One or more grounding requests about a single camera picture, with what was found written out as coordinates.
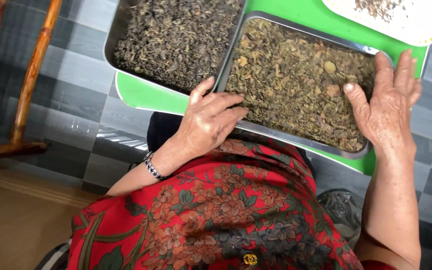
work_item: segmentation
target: wristwatch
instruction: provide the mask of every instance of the wristwatch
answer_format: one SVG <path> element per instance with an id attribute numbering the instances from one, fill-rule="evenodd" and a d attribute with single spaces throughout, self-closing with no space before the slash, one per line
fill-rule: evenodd
<path id="1" fill-rule="evenodd" d="M 153 163 L 151 163 L 151 159 L 153 158 L 153 151 L 150 151 L 143 159 L 143 163 L 146 166 L 146 169 L 156 178 L 158 181 L 166 180 L 168 177 L 161 175 L 154 167 Z"/>

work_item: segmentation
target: gold button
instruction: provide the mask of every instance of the gold button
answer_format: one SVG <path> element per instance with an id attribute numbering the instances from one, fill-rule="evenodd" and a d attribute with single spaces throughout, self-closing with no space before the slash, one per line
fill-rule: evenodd
<path id="1" fill-rule="evenodd" d="M 245 264 L 256 265 L 258 263 L 258 257 L 255 254 L 246 254 L 243 257 Z"/>

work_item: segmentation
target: wooden stool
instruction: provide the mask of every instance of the wooden stool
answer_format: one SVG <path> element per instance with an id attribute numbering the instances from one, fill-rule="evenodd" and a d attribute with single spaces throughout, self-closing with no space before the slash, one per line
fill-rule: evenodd
<path id="1" fill-rule="evenodd" d="M 7 0 L 0 0 L 0 22 L 6 7 L 6 2 Z M 40 154 L 46 151 L 47 146 L 43 142 L 23 142 L 23 134 L 25 132 L 29 106 L 31 105 L 31 95 L 33 94 L 36 78 L 51 40 L 54 24 L 60 12 L 61 3 L 62 0 L 51 0 L 49 4 L 43 28 L 39 34 L 33 56 L 29 61 L 28 70 L 24 77 L 24 83 L 22 84 L 10 143 L 0 144 L 0 158 L 16 155 Z"/>

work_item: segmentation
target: white paper plate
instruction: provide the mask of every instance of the white paper plate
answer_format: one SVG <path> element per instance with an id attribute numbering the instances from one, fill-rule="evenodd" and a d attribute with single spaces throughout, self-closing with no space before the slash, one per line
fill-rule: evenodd
<path id="1" fill-rule="evenodd" d="M 322 1 L 334 13 L 407 44 L 422 47 L 432 43 L 432 0 L 403 0 L 388 13 L 392 15 L 389 22 L 366 9 L 355 10 L 355 0 Z"/>

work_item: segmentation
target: wrinkled hand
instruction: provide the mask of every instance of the wrinkled hand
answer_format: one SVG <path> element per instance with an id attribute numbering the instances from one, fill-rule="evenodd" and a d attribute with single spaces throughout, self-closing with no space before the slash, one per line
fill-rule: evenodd
<path id="1" fill-rule="evenodd" d="M 191 91 L 188 107 L 174 135 L 188 161 L 220 146 L 237 121 L 248 113 L 245 107 L 228 108 L 242 102 L 242 95 L 224 92 L 203 97 L 214 83 L 214 77 L 210 77 Z"/>
<path id="2" fill-rule="evenodd" d="M 344 86 L 357 126 L 373 144 L 378 155 L 405 155 L 414 158 L 416 145 L 411 135 L 411 107 L 421 95 L 421 82 L 414 78 L 416 59 L 411 50 L 399 57 L 396 71 L 383 52 L 375 56 L 376 77 L 371 100 L 366 100 L 355 83 Z"/>

